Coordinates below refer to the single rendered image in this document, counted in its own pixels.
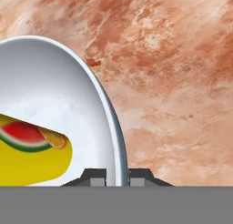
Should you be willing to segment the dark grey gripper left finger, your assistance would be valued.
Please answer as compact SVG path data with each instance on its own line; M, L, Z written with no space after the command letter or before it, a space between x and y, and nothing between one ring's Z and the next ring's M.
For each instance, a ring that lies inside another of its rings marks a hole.
M105 187L106 170L104 168L86 168L80 178L76 178L64 186Z

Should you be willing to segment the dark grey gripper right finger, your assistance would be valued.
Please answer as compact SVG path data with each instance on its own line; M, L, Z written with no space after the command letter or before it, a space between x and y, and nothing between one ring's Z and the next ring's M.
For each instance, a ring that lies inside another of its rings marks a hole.
M164 180L155 178L149 168L131 168L128 171L129 187L171 187Z

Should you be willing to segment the white bowl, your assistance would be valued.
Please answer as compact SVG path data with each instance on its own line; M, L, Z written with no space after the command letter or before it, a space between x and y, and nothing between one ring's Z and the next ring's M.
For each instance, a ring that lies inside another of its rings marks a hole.
M127 153L106 91L68 47L42 36L0 41L0 113L66 135L73 147L61 186L86 168L106 170L106 184L127 185Z

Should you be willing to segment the yellow cup with fruit print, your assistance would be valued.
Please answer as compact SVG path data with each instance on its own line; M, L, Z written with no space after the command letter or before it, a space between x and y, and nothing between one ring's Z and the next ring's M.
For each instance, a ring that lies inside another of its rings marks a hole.
M67 171L72 154L65 135L0 114L0 187L59 178Z

